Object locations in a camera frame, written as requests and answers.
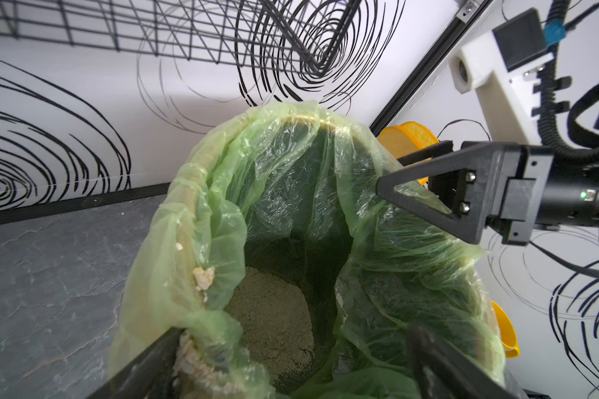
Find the yellow mug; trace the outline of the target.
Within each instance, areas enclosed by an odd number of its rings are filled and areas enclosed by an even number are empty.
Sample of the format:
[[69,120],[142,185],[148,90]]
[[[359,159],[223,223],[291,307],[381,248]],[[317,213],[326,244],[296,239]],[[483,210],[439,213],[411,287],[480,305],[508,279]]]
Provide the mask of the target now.
[[499,325],[501,343],[506,358],[516,358],[521,353],[516,330],[504,310],[494,301],[492,301],[492,306]]

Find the left yellow toast slice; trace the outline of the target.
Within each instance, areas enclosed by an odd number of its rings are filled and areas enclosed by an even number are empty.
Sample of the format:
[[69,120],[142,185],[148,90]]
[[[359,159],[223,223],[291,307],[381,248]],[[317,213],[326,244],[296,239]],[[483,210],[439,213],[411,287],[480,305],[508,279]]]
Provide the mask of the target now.
[[414,121],[386,127],[377,139],[398,161],[439,143],[439,139],[427,127]]

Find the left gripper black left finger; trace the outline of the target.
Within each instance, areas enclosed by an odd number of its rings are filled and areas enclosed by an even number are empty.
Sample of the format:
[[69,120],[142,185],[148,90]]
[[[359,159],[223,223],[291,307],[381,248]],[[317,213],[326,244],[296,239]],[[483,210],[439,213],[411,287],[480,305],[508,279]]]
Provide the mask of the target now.
[[179,398],[181,379],[174,366],[183,333],[169,329],[88,399]]

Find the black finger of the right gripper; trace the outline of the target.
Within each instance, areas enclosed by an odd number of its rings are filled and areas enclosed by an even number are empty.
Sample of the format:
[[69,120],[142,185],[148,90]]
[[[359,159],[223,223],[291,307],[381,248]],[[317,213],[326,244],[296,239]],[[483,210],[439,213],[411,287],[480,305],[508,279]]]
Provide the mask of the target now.
[[440,141],[432,146],[425,147],[407,156],[399,157],[398,162],[402,166],[410,166],[420,161],[427,161],[439,156],[444,156],[454,151],[452,141]]
[[[458,151],[382,176],[377,195],[405,209],[458,239],[479,244],[493,207],[495,189],[504,156],[504,144],[468,142]],[[445,205],[439,210],[403,194],[399,187],[428,178],[428,188]]]

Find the green plastic bin liner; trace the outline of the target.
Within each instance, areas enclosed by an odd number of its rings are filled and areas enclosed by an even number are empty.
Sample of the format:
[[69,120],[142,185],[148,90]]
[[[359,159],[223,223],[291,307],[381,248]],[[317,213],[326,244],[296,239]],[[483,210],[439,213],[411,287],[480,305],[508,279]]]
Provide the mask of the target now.
[[[407,330],[424,324],[498,384],[506,357],[475,269],[482,250],[376,194],[399,162],[373,133],[314,103],[251,108],[193,148],[126,280],[109,372],[170,328],[202,356],[261,365],[248,398],[416,398]],[[226,308],[248,269],[300,289],[314,359],[275,388]]]

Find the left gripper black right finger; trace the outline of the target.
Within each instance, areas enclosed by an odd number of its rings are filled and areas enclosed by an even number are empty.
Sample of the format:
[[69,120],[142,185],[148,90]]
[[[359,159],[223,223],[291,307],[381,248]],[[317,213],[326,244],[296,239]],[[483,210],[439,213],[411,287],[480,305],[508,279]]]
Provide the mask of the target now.
[[444,338],[424,325],[407,330],[408,358],[422,398],[512,398]]

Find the clear jar with oatmeal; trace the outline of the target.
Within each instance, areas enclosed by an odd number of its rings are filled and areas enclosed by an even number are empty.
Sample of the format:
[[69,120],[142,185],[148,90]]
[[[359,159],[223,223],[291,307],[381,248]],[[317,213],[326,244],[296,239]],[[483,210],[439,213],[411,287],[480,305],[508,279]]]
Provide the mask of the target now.
[[173,366],[173,387],[179,389],[179,398],[248,398],[254,397],[258,385],[264,383],[267,392],[266,370],[256,363],[244,362],[245,351],[238,352],[238,361],[222,356],[218,365],[212,365],[202,356],[189,332],[179,338]]

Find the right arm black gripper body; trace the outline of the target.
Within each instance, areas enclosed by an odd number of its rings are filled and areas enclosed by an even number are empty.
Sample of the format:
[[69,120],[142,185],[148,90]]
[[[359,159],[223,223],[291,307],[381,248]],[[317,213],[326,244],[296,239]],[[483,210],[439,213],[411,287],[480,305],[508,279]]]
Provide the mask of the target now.
[[599,168],[559,158],[545,146],[498,145],[486,226],[524,246],[536,229],[599,229]]

